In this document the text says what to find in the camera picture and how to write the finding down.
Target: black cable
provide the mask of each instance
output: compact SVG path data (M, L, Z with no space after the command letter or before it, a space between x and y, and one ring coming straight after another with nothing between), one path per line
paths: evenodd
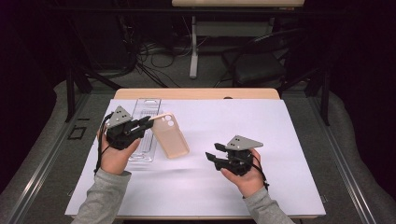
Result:
M137 67L140 68L142 70L142 72L144 72L146 75L148 75L149 78L151 78L151 80L153 80L155 83L157 83L159 86L163 87L163 88L168 88L168 86L166 86L166 84L164 84L159 77L157 77L156 74L152 74L150 73L150 71L147 70L147 67L145 65L143 65L142 63L138 63Z
M148 46L147 46L146 44L141 44L141 46L145 49L145 51L144 51L145 53L142 53L141 50L140 50L140 51L137 53L137 55L138 55L138 56L146 56L145 59L140 58L141 63L143 63L143 62L145 62L146 59L149 57L149 48L148 48Z
M100 131L99 131L99 136L98 136L98 161L96 162L96 168L94 169L94 173L96 174L101 166L102 163L102 154L110 147L110 145L107 146L107 148L102 152L102 137L103 137L103 132L105 130L105 124L108 119L113 116L114 112L111 112L109 115L105 116L105 118L102 121L102 124L100 126Z
M189 37L189 41L187 41L186 44L184 45L184 47L181 48L181 51L180 52L174 52L175 55L177 57L178 56L186 56L186 55L188 55L190 53L191 49L192 49L191 42L192 42L191 37Z
M268 187L269 187L270 185L268 184L267 178L265 177L264 171L262 170L262 165L261 165L260 161L259 161L255 156L253 156L253 158L256 159L256 160L259 162L260 167L257 166L257 165L255 165L254 163L250 163L250 162L245 161L245 160L242 160L241 158L238 158L238 157L231 157L230 159L236 159L236 160L238 160L238 161L244 162L244 163L246 163L247 165L250 165L250 166L254 167L256 170L258 170L258 171L260 172L260 174L262 174L262 180L263 180L263 182L264 182L264 186L265 186L265 188L268 190Z
M173 84L175 84L177 87L180 87L179 85L176 84L176 82L175 82L172 78L170 78L170 77L169 77L168 75L166 75L164 72L159 71L159 70L154 69L154 68L147 67L147 66L145 66L145 67L146 67L146 69L151 70L154 74L155 74L155 72L161 73L162 75L166 76L166 77L167 77Z
M167 68L167 67L170 67L175 61L174 52L172 52L170 50L166 50L166 49L162 49L161 51L162 52L155 52L155 53L151 54L151 59L150 59L151 65L156 67L156 68ZM157 55L157 54L170 55L172 57L172 60L171 60L171 62L169 64L166 64L166 65L163 65L163 66L156 65L156 64L154 64L154 56Z

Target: wrist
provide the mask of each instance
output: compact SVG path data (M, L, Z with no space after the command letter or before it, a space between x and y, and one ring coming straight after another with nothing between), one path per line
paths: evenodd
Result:
M114 167L114 166L108 165L108 164L102 164L101 169L111 175L121 175L122 172L124 171L123 169L120 169L119 167Z
M244 186L239 187L239 191L242 193L244 198L248 198L263 187L264 184L262 182L246 183Z
M107 172L106 170L102 169L102 167L99 168L99 170L100 170L101 173L106 174L106 175L111 175L111 176L125 176L125 175L130 175L131 174L131 172L125 171L125 170L122 171L120 174L112 174L112 173Z

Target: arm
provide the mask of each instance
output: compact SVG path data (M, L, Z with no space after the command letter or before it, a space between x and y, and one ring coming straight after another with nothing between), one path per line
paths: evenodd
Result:
M95 182L87 191L87 199L72 223L112 223L118 211L131 173L111 175L99 169Z
M250 151L255 158L253 163L260 167L260 154L255 149ZM241 191L247 209L256 223L293 223L279 208L277 202L268 195L263 184L262 174L258 170L251 168L243 176L234 175L227 169L221 169L221 173Z
M128 158L139 146L136 139L124 150L108 147L102 137L101 167L87 192L87 199L78 210L73 223L112 223L120 210L131 173L124 171Z

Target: white tabletop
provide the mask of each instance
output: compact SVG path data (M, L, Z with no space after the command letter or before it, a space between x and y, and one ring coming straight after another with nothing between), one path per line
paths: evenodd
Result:
M302 7L304 0L172 0L174 7Z
M135 100L112 100L133 111ZM262 167L269 193L291 217L325 215L315 182L306 163L288 110L282 100L163 100L163 112L172 112L191 152L166 159L157 145L153 162L129 162L132 173L119 217L122 218L234 218L249 217L236 186L216 171L205 152L225 158L214 143L227 144L242 135L264 146ZM95 140L81 178L65 211L74 216L93 184L97 160Z

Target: transparent container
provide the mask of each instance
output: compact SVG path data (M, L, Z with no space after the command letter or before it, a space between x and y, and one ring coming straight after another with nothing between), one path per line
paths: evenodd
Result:
M138 99L134 106L134 119L142 119L146 116L157 116L160 113L161 99ZM145 131L145 136L140 140L140 145L129 158L129 161L153 161L157 139L151 129Z

